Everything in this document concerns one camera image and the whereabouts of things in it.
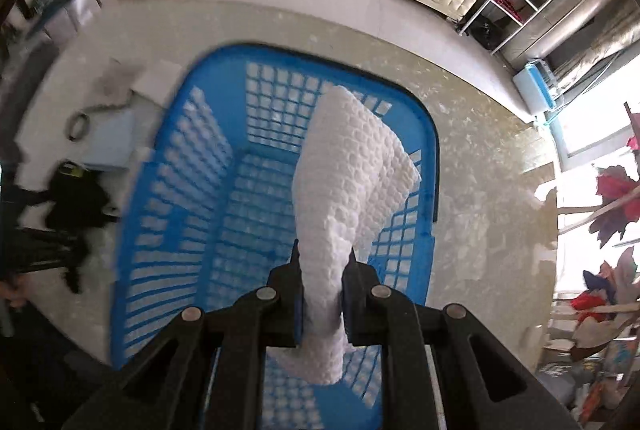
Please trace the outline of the light blue cloth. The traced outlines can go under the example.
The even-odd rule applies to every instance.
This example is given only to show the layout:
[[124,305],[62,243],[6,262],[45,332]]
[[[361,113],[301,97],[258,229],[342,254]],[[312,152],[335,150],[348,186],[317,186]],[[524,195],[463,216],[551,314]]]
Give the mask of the light blue cloth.
[[79,163],[92,170],[124,169],[134,150],[136,117],[119,109],[93,117],[79,153]]

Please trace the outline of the black plush toy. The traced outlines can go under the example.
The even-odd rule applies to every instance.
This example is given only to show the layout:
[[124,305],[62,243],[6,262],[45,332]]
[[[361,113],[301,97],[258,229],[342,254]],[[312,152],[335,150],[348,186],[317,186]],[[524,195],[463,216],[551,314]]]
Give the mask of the black plush toy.
[[16,174],[11,167],[1,175],[1,280],[14,285],[20,274],[62,269],[67,288],[80,294],[88,233],[119,221],[102,172],[66,159],[40,191],[20,187]]

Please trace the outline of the light blue storage bin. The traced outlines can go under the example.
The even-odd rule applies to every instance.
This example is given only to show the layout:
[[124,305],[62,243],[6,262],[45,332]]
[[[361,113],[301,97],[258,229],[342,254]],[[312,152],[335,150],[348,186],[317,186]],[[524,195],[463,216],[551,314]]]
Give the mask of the light blue storage bin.
[[538,115],[555,108],[552,90],[556,86],[556,78],[545,60],[526,62],[513,76],[512,82],[530,114]]

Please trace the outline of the patterned curtain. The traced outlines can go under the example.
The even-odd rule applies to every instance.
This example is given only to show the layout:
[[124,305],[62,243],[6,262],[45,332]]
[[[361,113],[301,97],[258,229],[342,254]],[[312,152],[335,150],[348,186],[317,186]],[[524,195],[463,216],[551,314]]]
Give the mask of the patterned curtain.
[[554,72],[559,94],[572,88],[601,60],[614,56],[639,39],[639,6],[634,0],[627,1],[605,22],[603,30],[590,44],[563,63]]

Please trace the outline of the blue plastic laundry basket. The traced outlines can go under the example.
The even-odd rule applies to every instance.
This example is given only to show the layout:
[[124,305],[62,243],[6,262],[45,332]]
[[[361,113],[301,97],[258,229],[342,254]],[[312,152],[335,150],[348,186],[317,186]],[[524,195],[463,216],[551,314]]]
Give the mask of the blue plastic laundry basket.
[[[421,181],[367,257],[381,343],[352,346],[343,375],[290,375],[267,346],[273,268],[291,257],[292,182],[311,115],[349,90],[400,139]],[[208,53],[157,130],[124,222],[112,314],[116,375],[70,420],[107,429],[431,429],[425,348],[439,142],[408,90],[332,61],[269,46]]]

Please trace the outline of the white textured foam sheet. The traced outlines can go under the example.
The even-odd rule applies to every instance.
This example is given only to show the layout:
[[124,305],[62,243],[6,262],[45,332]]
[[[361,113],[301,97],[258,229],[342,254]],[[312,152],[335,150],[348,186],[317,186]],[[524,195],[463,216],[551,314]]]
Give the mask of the white textured foam sheet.
[[373,241],[420,172],[396,133],[349,90],[333,86],[317,102],[292,182],[303,334],[293,349],[273,350],[290,375],[327,386],[343,375],[348,343],[342,277],[350,257]]

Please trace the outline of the grey fuzzy mat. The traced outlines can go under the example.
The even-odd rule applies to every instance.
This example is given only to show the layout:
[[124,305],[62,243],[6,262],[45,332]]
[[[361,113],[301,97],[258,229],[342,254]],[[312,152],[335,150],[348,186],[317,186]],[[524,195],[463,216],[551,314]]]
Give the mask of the grey fuzzy mat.
[[144,66],[111,59],[103,73],[93,80],[85,105],[89,109],[121,109],[132,94],[132,86]]

